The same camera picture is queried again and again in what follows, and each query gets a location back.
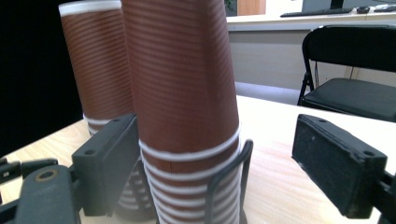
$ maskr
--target floor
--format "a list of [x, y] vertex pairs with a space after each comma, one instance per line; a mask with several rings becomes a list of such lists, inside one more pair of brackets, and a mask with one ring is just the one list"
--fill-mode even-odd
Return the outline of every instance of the floor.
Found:
[[235, 82], [235, 87], [237, 95], [259, 98], [288, 105], [297, 105], [297, 100], [300, 93], [298, 90], [255, 85], [243, 82]]

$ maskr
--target light wood tabletop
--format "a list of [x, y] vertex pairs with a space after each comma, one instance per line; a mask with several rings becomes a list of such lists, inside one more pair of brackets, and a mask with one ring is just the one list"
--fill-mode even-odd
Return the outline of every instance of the light wood tabletop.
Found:
[[[370, 219], [347, 219], [327, 199], [307, 174], [291, 158], [299, 114], [326, 119], [352, 133], [388, 156], [387, 171], [396, 172], [396, 123], [335, 114], [237, 96], [241, 139], [254, 142], [247, 181], [244, 210], [249, 224], [262, 223], [376, 223], [379, 212]], [[57, 133], [6, 156], [8, 161], [56, 158], [70, 166], [71, 154], [90, 135], [81, 120]], [[21, 179], [0, 186], [5, 203], [19, 197]], [[128, 223], [113, 217], [84, 217], [82, 223]]]

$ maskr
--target stack of cups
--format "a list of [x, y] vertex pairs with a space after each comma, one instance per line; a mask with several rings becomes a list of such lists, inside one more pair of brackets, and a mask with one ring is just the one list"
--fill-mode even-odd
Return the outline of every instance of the stack of cups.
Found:
[[[223, 0], [121, 0], [143, 163], [160, 223], [203, 223], [208, 181], [239, 154]], [[238, 223], [240, 169], [213, 223]]]
[[[121, 2], [77, 1], [60, 5], [59, 11], [84, 119], [95, 134], [110, 120], [134, 113]], [[138, 169], [132, 175], [142, 178]], [[127, 183], [116, 213], [133, 220], [154, 218], [151, 201], [148, 187], [134, 192]]]

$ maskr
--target black keyboard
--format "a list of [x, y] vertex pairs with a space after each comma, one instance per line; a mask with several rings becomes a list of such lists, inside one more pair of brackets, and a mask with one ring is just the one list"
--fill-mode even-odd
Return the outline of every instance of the black keyboard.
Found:
[[353, 7], [350, 8], [335, 8], [335, 9], [321, 9], [306, 12], [288, 12], [280, 15], [280, 17], [302, 17], [302, 16], [319, 16], [319, 15], [334, 15], [334, 14], [347, 14], [351, 12]]

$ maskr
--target chair seat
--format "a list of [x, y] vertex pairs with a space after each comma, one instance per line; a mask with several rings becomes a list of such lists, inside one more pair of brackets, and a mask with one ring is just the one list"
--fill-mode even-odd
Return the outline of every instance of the chair seat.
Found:
[[302, 98], [302, 105], [396, 122], [396, 88], [347, 78], [333, 78]]

